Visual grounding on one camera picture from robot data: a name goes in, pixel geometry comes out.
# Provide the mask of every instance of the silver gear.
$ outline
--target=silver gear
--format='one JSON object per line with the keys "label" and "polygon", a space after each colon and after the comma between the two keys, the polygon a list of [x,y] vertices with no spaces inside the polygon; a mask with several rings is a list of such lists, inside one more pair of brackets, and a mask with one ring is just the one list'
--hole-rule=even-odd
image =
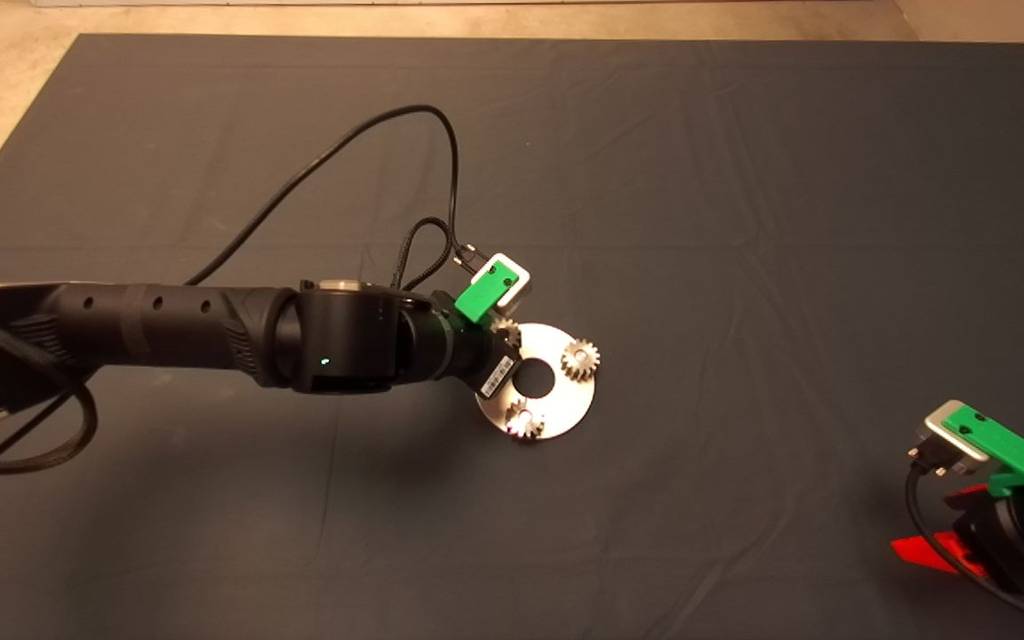
{"label": "silver gear", "polygon": [[504,329],[505,332],[509,333],[507,342],[512,348],[520,348],[520,326],[515,324],[515,319],[511,319],[511,317],[497,317],[497,319],[493,319],[489,328],[493,333]]}
{"label": "silver gear", "polygon": [[572,381],[589,381],[598,369],[602,357],[588,340],[574,340],[563,349],[560,356],[560,369]]}
{"label": "silver gear", "polygon": [[532,416],[524,398],[513,401],[504,413],[504,430],[520,440],[536,440],[544,433],[544,420]]}

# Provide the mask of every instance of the metal disc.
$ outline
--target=metal disc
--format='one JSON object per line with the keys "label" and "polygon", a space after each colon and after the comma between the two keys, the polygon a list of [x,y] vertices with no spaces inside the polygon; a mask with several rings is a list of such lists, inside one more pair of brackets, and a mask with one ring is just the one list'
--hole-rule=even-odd
{"label": "metal disc", "polygon": [[500,393],[488,400],[476,396],[476,403],[480,404],[480,410],[488,421],[503,432],[505,415],[509,407],[517,400],[524,400],[532,416],[538,421],[544,421],[544,430],[538,436],[538,440],[547,440],[549,437],[568,433],[571,427],[580,424],[595,396],[595,378],[572,381],[565,376],[563,369],[560,369],[563,349],[572,341],[574,339],[566,332],[551,325],[520,325],[520,356],[524,360],[536,357],[538,360],[546,361],[556,377],[556,385],[548,395],[528,397],[516,390],[512,381],[508,381]]}

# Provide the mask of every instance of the robotic arm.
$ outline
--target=robotic arm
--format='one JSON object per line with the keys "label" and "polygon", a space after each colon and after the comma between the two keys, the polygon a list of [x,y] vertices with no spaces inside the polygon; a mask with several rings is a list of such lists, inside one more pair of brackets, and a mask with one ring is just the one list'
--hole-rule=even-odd
{"label": "robotic arm", "polygon": [[[519,352],[429,297],[351,280],[300,288],[0,284],[0,329],[84,381],[106,365],[237,369],[298,393],[373,393],[456,377],[488,398]],[[0,348],[0,417],[60,392]]]}
{"label": "robotic arm", "polygon": [[[959,572],[1024,612],[1024,438],[963,401],[948,400],[919,429],[906,477],[906,509],[919,536],[897,540],[907,562]],[[972,474],[998,466],[985,483],[956,490],[946,505],[962,515],[953,530],[931,530],[919,505],[919,481],[934,473]]]}

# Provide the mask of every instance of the dark tablecloth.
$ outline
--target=dark tablecloth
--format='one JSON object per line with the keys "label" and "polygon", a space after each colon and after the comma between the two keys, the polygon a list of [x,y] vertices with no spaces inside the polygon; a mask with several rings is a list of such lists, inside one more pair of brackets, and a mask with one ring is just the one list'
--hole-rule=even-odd
{"label": "dark tablecloth", "polygon": [[[0,281],[178,283],[416,101],[519,319],[601,346],[583,424],[102,370],[96,442],[0,478],[0,637],[1024,637],[887,546],[931,410],[1024,434],[1024,45],[81,37],[0,153]],[[210,284],[387,281],[447,175],[383,126]]]}

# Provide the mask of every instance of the concrete floor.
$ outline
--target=concrete floor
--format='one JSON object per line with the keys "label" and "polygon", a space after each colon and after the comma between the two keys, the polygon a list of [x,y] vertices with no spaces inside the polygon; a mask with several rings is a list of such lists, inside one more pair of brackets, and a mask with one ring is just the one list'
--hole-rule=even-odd
{"label": "concrete floor", "polygon": [[0,145],[86,32],[1024,41],[1024,0],[65,9],[0,0]]}

